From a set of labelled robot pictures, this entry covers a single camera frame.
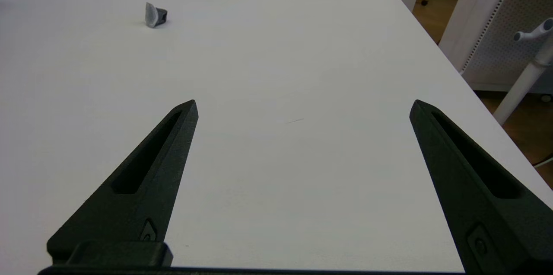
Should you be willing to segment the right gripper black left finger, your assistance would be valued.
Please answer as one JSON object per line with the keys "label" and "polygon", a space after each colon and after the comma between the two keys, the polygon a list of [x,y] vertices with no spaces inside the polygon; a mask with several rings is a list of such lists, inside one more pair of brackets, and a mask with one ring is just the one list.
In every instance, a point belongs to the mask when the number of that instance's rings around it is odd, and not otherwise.
{"label": "right gripper black left finger", "polygon": [[163,242],[199,119],[174,107],[47,241],[54,263],[85,241]]}

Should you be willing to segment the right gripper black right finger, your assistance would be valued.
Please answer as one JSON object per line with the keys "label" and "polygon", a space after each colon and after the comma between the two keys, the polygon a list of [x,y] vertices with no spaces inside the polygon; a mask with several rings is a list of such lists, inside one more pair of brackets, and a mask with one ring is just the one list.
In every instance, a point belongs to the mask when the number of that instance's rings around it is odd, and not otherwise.
{"label": "right gripper black right finger", "polygon": [[465,273],[550,275],[551,208],[437,107],[409,118]]}

